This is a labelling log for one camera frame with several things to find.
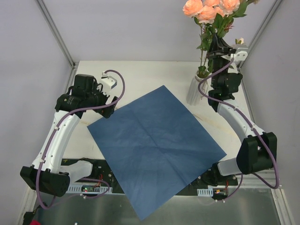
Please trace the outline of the pink flower stem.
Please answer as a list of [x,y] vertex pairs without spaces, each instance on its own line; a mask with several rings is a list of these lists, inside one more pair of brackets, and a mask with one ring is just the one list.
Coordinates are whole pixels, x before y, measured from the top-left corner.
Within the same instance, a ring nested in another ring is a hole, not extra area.
[[211,68],[206,65],[205,53],[208,52],[215,33],[213,23],[218,13],[220,1],[218,0],[188,0],[183,6],[185,16],[194,20],[200,28],[200,45],[197,47],[201,51],[200,66],[196,72],[200,78],[205,78],[211,72]]
[[244,45],[245,42],[244,42],[244,38],[239,38],[239,39],[235,39],[235,46],[236,47],[241,47],[242,45]]
[[212,27],[219,38],[223,38],[231,29],[234,19],[246,16],[246,9],[258,0],[221,0],[215,7],[216,16]]

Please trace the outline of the blue wrapping paper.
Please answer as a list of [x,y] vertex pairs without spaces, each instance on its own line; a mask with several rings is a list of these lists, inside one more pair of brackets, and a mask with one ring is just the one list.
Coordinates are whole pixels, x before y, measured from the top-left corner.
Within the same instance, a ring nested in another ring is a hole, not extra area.
[[140,220],[226,156],[165,86],[88,130]]

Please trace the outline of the cream printed ribbon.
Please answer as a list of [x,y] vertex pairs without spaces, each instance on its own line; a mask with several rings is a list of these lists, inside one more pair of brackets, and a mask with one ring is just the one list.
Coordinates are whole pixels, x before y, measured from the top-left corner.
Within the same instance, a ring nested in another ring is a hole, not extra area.
[[200,124],[210,133],[216,134],[217,132],[227,134],[238,142],[240,139],[232,128],[222,119],[219,115],[214,112],[194,112],[192,115],[200,122]]

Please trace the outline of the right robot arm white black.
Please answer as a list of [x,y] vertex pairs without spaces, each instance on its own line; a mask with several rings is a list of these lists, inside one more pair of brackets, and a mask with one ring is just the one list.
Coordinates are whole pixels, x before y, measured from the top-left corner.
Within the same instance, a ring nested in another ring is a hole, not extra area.
[[213,72],[208,103],[228,122],[241,142],[236,157],[212,166],[214,171],[211,173],[211,180],[216,185],[222,185],[230,175],[255,174],[276,168],[276,135],[265,132],[252,122],[241,111],[234,97],[243,78],[236,63],[244,61],[247,55],[248,49],[244,44],[231,47],[217,35],[213,36],[207,53]]

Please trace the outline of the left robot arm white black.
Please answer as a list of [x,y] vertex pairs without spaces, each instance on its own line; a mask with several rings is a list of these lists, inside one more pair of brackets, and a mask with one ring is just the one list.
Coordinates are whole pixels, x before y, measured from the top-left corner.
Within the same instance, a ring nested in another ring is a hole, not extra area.
[[61,162],[71,134],[84,112],[92,109],[104,118],[113,114],[118,98],[114,97],[110,104],[107,100],[116,85],[117,80],[107,74],[103,74],[100,80],[91,75],[75,76],[67,93],[57,99],[52,126],[41,151],[31,166],[23,166],[20,171],[20,176],[31,189],[62,197],[74,182],[82,178],[88,182],[98,179],[98,169],[86,159],[69,166],[61,166]]

